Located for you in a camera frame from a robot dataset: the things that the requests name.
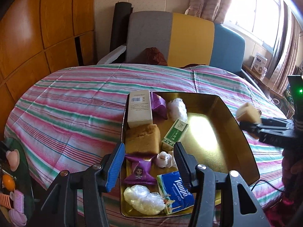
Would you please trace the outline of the yellow sponge block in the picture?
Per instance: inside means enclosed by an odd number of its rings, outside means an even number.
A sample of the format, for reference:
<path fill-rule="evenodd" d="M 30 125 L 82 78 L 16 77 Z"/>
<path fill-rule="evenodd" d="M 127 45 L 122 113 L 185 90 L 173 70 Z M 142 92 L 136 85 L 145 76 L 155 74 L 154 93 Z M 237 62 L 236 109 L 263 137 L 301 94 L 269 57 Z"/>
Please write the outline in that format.
<path fill-rule="evenodd" d="M 251 103 L 245 103 L 237 109 L 236 120 L 261 124 L 261 114 Z"/>

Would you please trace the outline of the blue Tempo tissue pack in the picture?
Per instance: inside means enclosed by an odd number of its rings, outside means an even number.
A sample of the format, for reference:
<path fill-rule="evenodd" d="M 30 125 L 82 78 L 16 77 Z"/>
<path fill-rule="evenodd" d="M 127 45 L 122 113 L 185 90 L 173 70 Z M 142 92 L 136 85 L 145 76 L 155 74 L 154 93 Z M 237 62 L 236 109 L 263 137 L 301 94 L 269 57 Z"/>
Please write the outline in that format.
<path fill-rule="evenodd" d="M 195 198 L 184 186 L 178 171 L 157 175 L 157 184 L 165 214 L 175 214 L 194 205 Z"/>

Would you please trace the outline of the small white toy figure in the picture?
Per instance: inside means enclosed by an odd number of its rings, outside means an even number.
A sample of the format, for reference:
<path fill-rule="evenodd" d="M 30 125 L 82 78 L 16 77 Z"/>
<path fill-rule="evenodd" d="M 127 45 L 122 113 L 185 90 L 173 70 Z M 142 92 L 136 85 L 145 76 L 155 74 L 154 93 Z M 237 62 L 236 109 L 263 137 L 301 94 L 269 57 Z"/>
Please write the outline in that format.
<path fill-rule="evenodd" d="M 160 152 L 154 159 L 154 163 L 159 168 L 177 168 L 177 164 L 174 158 L 174 152 L 169 151 L 168 153 L 165 151 Z"/>

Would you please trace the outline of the green white small box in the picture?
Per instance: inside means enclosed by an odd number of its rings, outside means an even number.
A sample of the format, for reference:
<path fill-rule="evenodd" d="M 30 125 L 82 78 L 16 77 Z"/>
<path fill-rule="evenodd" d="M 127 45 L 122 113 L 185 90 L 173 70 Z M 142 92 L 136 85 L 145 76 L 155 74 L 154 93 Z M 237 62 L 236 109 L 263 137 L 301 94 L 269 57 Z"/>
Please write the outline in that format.
<path fill-rule="evenodd" d="M 188 123 L 177 119 L 162 139 L 162 150 L 165 152 L 172 151 L 174 149 L 175 143 L 181 140 L 188 127 Z"/>

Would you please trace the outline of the white plastic bag wad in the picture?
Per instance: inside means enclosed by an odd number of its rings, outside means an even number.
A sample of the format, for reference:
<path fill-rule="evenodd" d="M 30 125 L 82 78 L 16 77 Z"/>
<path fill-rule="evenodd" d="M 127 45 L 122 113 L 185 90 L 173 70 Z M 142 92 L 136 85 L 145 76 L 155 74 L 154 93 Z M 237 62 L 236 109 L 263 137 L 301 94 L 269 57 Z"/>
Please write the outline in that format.
<path fill-rule="evenodd" d="M 181 98 L 175 98 L 167 104 L 167 114 L 172 121 L 177 119 L 187 122 L 187 109 Z"/>

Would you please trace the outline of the wooden side shelf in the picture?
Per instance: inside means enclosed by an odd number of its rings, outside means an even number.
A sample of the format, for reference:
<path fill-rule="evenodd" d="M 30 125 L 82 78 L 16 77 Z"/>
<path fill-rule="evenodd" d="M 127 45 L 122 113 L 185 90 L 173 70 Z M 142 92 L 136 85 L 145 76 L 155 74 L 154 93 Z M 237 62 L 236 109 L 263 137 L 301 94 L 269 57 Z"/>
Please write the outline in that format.
<path fill-rule="evenodd" d="M 294 112 L 294 108 L 292 107 L 292 105 L 282 94 L 279 93 L 277 88 L 274 87 L 274 84 L 270 82 L 268 78 L 257 74 L 255 71 L 251 70 L 250 67 L 248 67 L 247 65 L 242 65 L 242 71 L 245 74 L 249 75 L 249 77 L 251 77 L 252 80 L 254 80 L 258 84 L 258 86 L 260 87 L 260 89 L 263 90 L 264 93 L 272 94 L 275 98 L 278 98 L 280 101 L 283 101 L 290 111 Z"/>

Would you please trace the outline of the purple snack packet near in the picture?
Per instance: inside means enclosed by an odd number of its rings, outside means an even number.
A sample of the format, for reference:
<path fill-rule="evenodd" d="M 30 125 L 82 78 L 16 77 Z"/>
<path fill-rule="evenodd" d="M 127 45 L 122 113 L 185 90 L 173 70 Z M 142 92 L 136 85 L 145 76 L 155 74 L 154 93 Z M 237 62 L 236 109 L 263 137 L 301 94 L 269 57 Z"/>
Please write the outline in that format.
<path fill-rule="evenodd" d="M 150 174 L 153 156 L 138 156 L 126 154 L 125 158 L 131 163 L 131 174 L 124 179 L 125 184 L 155 185 L 156 179 Z"/>

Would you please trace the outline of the purple snack packet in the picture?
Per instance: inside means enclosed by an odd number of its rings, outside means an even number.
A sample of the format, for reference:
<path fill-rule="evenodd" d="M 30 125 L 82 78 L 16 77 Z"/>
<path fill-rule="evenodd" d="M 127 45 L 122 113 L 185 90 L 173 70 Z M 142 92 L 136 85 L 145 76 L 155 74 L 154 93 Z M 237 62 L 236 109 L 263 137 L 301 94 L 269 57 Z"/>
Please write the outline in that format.
<path fill-rule="evenodd" d="M 125 158 L 131 163 L 131 174 L 124 179 L 125 184 L 155 185 L 156 179 L 150 174 L 153 156 L 138 156 L 126 154 Z"/>
<path fill-rule="evenodd" d="M 150 96 L 152 113 L 162 117 L 163 119 L 167 119 L 166 101 L 155 92 L 151 92 Z"/>

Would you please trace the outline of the white plastic bag near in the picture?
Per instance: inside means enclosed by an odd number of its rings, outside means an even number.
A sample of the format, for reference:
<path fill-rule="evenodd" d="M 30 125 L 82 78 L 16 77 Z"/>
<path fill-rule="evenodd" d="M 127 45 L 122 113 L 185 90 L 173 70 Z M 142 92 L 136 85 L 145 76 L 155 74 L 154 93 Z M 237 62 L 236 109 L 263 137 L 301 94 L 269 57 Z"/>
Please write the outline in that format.
<path fill-rule="evenodd" d="M 134 185 L 123 192 L 124 200 L 143 215 L 158 215 L 165 209 L 165 203 L 158 192 L 150 192 L 146 186 Z"/>

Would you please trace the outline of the gold metal tray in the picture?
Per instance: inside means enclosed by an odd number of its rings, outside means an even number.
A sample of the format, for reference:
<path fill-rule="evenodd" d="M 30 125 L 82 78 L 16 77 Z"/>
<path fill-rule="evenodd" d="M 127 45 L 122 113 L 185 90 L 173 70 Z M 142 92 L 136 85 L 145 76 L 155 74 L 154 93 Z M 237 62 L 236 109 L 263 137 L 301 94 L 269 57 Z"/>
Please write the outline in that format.
<path fill-rule="evenodd" d="M 198 163 L 215 172 L 238 171 L 248 186 L 260 178 L 258 167 L 249 143 L 223 100 L 216 95 L 186 92 L 156 92 L 166 103 L 181 98 L 187 109 L 188 129 L 181 143 L 188 154 L 195 156 Z M 153 114 L 161 139 L 167 134 L 173 121 Z M 130 175 L 131 163 L 124 159 L 120 172 L 120 210 L 128 218 L 161 218 L 189 215 L 193 207 L 167 215 L 163 210 L 155 216 L 139 213 L 124 200 L 124 190 L 130 187 L 124 179 Z"/>

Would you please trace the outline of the white box on shelf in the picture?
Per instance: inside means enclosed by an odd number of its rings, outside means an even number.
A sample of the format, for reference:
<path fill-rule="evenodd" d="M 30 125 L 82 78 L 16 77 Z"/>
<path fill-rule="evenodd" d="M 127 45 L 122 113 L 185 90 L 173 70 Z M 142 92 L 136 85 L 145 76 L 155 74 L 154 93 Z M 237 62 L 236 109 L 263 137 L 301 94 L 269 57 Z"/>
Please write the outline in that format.
<path fill-rule="evenodd" d="M 266 66 L 267 61 L 268 61 L 267 58 L 260 55 L 259 53 L 256 53 L 250 69 L 256 72 L 257 74 L 262 75 L 262 72 Z"/>

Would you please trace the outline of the brown sponge block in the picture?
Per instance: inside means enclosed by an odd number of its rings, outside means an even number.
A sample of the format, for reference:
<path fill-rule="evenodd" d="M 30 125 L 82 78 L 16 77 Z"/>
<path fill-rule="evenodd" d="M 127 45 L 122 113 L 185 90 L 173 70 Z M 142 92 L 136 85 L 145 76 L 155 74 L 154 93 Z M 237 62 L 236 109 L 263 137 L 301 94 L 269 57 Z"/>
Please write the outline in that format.
<path fill-rule="evenodd" d="M 127 154 L 159 154 L 161 134 L 156 124 L 145 124 L 126 131 Z"/>

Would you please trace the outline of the striped bed sheet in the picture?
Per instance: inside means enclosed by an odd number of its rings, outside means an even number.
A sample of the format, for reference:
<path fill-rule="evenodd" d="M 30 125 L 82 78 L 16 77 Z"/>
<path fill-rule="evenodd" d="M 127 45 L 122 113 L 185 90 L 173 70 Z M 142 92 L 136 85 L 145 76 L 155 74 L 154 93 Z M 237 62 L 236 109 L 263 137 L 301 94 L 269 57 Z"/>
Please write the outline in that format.
<path fill-rule="evenodd" d="M 59 70 L 34 84 L 4 135 L 22 144 L 30 175 L 47 189 L 61 170 L 83 171 L 114 149 L 129 92 L 145 89 L 213 94 L 231 113 L 249 102 L 264 117 L 283 117 L 254 86 L 219 68 L 110 64 Z"/>

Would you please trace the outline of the beige cardboard box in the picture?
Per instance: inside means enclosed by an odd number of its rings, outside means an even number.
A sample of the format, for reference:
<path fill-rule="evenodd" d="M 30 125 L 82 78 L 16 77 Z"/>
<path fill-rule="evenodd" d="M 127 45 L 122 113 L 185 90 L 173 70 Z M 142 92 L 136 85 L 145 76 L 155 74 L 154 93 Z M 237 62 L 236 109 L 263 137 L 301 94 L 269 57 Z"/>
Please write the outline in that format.
<path fill-rule="evenodd" d="M 152 124 L 152 107 L 149 90 L 129 93 L 127 123 L 129 128 Z"/>

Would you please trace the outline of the purple snack packet far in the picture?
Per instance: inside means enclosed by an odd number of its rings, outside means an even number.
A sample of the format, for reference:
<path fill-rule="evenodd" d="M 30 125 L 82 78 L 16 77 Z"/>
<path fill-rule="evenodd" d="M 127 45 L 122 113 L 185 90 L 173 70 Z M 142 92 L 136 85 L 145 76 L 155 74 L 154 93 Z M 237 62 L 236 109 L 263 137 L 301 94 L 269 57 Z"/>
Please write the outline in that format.
<path fill-rule="evenodd" d="M 163 119 L 167 119 L 166 101 L 155 92 L 151 92 L 150 96 L 152 113 L 162 117 Z"/>

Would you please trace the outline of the pink heart-shaped object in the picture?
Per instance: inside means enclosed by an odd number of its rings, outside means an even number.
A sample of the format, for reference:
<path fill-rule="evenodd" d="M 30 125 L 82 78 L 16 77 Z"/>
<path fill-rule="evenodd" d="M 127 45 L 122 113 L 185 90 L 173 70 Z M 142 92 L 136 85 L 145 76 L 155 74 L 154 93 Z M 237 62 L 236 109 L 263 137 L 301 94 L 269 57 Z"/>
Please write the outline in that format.
<path fill-rule="evenodd" d="M 13 151 L 7 151 L 6 158 L 8 160 L 10 170 L 15 172 L 20 164 L 20 153 L 18 149 L 14 149 Z"/>

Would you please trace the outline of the orange round toy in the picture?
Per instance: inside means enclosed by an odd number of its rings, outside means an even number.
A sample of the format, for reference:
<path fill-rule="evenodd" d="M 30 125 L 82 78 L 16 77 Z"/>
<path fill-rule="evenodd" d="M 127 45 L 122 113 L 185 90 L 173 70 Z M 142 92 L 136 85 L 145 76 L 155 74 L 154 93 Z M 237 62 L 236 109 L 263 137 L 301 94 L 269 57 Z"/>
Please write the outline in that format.
<path fill-rule="evenodd" d="M 4 174 L 2 177 L 2 180 L 3 180 L 4 187 L 8 191 L 13 192 L 15 190 L 15 181 L 12 176 L 10 176 L 8 174 Z"/>

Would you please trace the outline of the pink comb items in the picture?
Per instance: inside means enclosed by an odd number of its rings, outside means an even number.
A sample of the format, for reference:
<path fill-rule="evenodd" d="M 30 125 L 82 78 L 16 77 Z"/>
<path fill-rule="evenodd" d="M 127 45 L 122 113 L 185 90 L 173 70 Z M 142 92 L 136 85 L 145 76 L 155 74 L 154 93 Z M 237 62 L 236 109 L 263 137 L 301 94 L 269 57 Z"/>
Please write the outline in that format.
<path fill-rule="evenodd" d="M 21 191 L 14 190 L 9 195 L 1 193 L 1 206 L 8 209 L 8 216 L 13 226 L 26 226 L 24 194 Z"/>

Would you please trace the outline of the grey yellow blue headboard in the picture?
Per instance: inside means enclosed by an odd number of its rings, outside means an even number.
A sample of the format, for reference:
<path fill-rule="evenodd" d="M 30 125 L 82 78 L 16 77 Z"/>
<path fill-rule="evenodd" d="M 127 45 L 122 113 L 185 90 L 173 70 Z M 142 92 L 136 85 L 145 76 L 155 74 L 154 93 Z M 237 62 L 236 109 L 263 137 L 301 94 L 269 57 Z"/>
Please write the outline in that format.
<path fill-rule="evenodd" d="M 126 63 L 144 63 L 147 48 L 157 48 L 170 67 L 198 64 L 239 75 L 245 40 L 221 24 L 199 17 L 164 11 L 134 12 L 129 19 Z"/>

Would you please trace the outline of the white pillow edge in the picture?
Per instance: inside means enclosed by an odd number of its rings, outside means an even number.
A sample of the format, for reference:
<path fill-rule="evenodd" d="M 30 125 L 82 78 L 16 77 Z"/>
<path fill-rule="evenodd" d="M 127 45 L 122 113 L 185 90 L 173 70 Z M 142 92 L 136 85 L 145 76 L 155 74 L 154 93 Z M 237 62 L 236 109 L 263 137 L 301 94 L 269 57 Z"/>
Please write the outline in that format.
<path fill-rule="evenodd" d="M 106 56 L 101 58 L 98 61 L 97 65 L 108 65 L 113 63 L 116 59 L 119 58 L 119 56 L 121 56 L 126 51 L 126 48 L 126 45 L 121 45 L 117 47 L 116 49 L 108 53 Z"/>

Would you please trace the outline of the dark red cloth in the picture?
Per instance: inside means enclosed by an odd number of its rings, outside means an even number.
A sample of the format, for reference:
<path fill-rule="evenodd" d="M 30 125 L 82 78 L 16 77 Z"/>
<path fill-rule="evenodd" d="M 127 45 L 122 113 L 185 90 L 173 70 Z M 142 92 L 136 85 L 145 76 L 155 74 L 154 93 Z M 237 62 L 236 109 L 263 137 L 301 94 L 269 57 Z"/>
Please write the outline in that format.
<path fill-rule="evenodd" d="M 143 63 L 147 65 L 168 66 L 164 55 L 156 47 L 150 47 L 144 50 Z"/>

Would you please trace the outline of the black rolled mat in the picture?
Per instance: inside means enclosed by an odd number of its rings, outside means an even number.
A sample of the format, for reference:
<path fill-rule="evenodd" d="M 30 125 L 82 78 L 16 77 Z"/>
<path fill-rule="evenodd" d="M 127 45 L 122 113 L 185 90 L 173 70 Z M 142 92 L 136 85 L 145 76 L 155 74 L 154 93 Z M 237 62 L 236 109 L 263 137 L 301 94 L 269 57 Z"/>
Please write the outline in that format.
<path fill-rule="evenodd" d="M 131 3 L 117 2 L 115 4 L 111 28 L 110 52 L 120 46 L 126 46 L 129 17 L 132 12 L 133 7 Z"/>

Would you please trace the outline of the wooden wardrobe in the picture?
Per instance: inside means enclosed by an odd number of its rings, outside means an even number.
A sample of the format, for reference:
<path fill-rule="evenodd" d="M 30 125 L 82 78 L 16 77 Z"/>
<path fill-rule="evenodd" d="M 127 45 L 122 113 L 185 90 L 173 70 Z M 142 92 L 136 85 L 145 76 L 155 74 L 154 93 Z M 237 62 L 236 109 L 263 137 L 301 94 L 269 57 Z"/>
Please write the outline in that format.
<path fill-rule="evenodd" d="M 96 62 L 94 0 L 14 0 L 1 17 L 1 127 L 37 81 Z"/>

